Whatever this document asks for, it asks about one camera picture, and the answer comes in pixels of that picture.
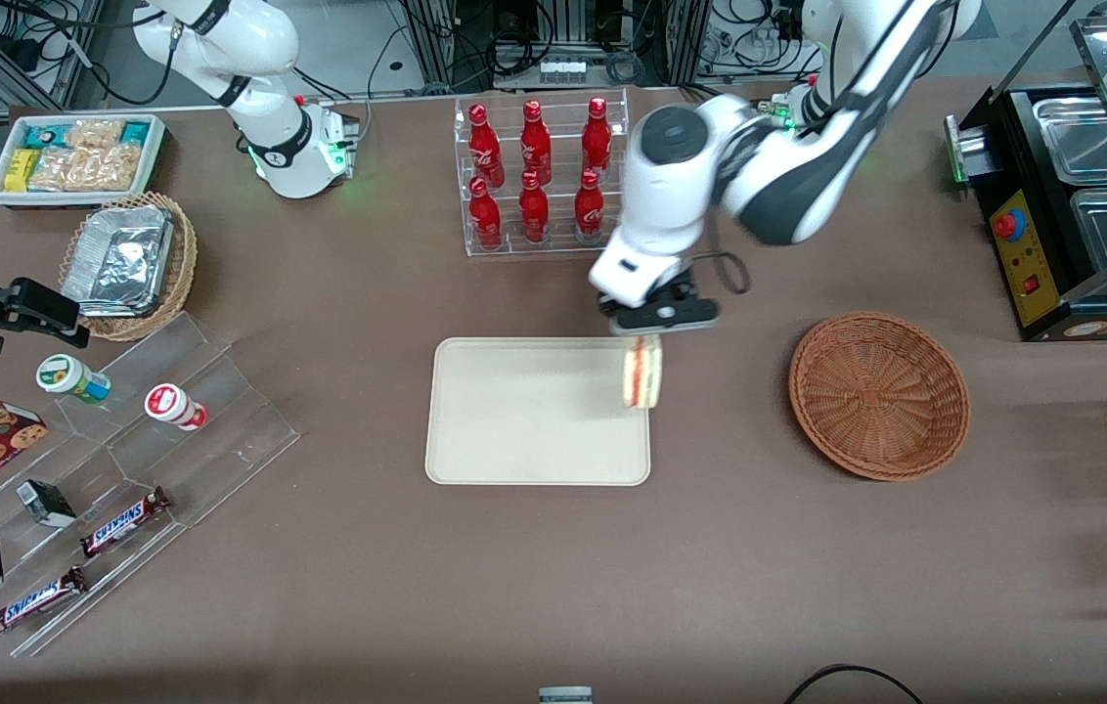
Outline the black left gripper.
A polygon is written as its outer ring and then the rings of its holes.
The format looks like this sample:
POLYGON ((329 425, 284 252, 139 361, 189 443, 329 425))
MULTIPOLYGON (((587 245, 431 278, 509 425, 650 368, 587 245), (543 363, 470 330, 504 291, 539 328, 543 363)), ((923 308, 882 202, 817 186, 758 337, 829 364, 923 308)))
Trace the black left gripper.
POLYGON ((715 327, 722 307, 701 297, 692 272, 677 275, 668 284, 656 286, 643 306, 630 308, 606 294, 598 296, 598 311, 607 318, 617 337, 631 337, 630 346, 645 348, 650 337, 662 340, 670 332, 715 327))

